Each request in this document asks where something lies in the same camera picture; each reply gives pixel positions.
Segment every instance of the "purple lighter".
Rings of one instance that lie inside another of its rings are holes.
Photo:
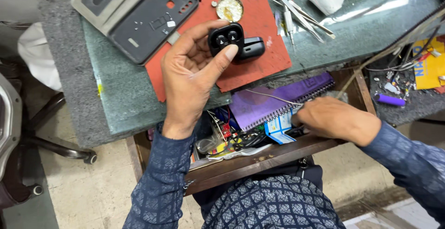
[[[399,107],[402,107],[402,106],[405,105],[405,101],[404,100],[398,99],[398,98],[395,98],[395,97],[391,97],[391,96],[386,96],[386,95],[383,95],[383,94],[374,95],[374,100],[378,101],[378,102],[394,105],[394,106],[399,106]]]

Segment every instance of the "spiral binding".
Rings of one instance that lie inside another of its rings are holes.
[[[329,88],[333,87],[334,85],[335,85],[335,83],[333,81],[329,82],[329,83],[325,84],[324,86],[321,86],[321,87],[313,90],[309,94],[301,96],[300,98],[296,99],[294,102],[303,103],[305,101],[308,101],[309,99],[313,99],[313,98],[321,95],[322,93],[325,93]],[[273,119],[275,119],[276,117],[281,116],[281,115],[289,112],[291,108],[295,109],[296,107],[297,107],[297,105],[289,103],[286,106],[281,107],[281,108],[279,108],[276,111],[273,111],[271,114],[268,114],[268,115],[266,115],[263,118],[260,118],[259,120],[253,122],[252,124],[248,125],[247,127],[242,128],[242,130],[243,131],[248,131],[248,130],[250,130],[250,129],[256,127],[256,126],[259,126],[259,125],[261,125],[261,124],[263,124],[265,122],[270,122]]]

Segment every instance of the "chair wheel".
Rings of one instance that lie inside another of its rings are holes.
[[[94,162],[96,162],[96,160],[97,160],[96,152],[91,151],[89,157],[87,159],[84,159],[84,163],[92,165],[94,164]]]
[[[33,193],[34,195],[36,195],[36,196],[41,195],[41,194],[43,193],[43,188],[42,188],[42,186],[35,185],[35,186],[32,188],[32,193]]]

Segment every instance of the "shirt sleeve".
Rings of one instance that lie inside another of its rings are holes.
[[[420,141],[411,141],[389,124],[382,127],[361,150],[385,166],[442,226],[445,225],[445,151]]]
[[[176,229],[194,135],[171,140],[155,130],[147,169],[131,193],[124,229]]]

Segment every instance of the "fingernail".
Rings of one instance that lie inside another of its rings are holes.
[[[226,57],[232,61],[233,58],[235,57],[236,53],[238,52],[238,46],[237,45],[228,45],[229,48],[226,51]]]

